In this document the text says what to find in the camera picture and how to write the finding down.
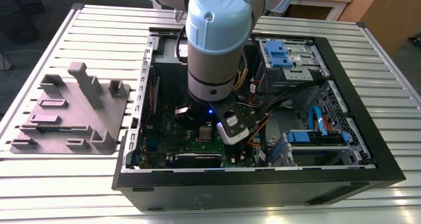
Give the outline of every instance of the motherboard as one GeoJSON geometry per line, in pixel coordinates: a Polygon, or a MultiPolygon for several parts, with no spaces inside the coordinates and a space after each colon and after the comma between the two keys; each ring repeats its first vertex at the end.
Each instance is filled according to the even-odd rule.
{"type": "MultiPolygon", "coordinates": [[[[201,121],[192,120],[188,107],[164,106],[158,126],[149,125],[141,137],[138,162],[142,169],[253,167],[253,150],[224,144],[216,130],[212,109],[202,109],[201,121]]],[[[241,108],[246,116],[250,111],[241,108]]]]}

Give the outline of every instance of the aluminum table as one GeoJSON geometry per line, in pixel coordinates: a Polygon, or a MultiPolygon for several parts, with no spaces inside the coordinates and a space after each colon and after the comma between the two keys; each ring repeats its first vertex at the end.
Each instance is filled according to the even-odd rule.
{"type": "MultiPolygon", "coordinates": [[[[180,28],[170,10],[74,5],[0,122],[0,221],[41,223],[421,223],[421,99],[371,34],[354,23],[262,17],[256,33],[327,38],[405,172],[406,181],[322,206],[140,212],[110,190],[112,155],[13,154],[17,136],[41,94],[40,80],[85,62],[100,82],[138,87],[149,27],[180,28]]],[[[134,101],[136,91],[130,92],[134,101]]],[[[133,103],[128,103],[130,112],[133,103]]],[[[130,119],[122,119],[124,127],[130,119]]]]}

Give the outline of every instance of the metal chassis frame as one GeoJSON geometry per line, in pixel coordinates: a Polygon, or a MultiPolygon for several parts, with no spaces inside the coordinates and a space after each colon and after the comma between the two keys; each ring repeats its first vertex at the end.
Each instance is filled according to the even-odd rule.
{"type": "Polygon", "coordinates": [[[365,109],[359,96],[346,76],[345,70],[335,57],[333,49],[325,38],[298,37],[277,35],[280,37],[306,38],[316,42],[321,57],[327,65],[329,71],[334,76],[334,82],[342,94],[342,99],[350,110],[349,116],[358,125],[359,132],[369,144],[367,149],[374,157],[377,169],[359,170],[300,170],[300,171],[261,171],[261,172],[198,172],[198,173],[121,173],[122,151],[120,149],[116,173],[113,176],[113,190],[125,191],[132,188],[153,188],[166,186],[200,186],[200,185],[245,185],[245,184],[285,184],[285,183],[310,183],[310,182],[337,182],[345,181],[353,184],[362,184],[363,188],[353,191],[329,203],[354,195],[370,187],[386,187],[405,179],[403,173],[395,163],[393,155],[377,130],[374,122],[365,109]]]}

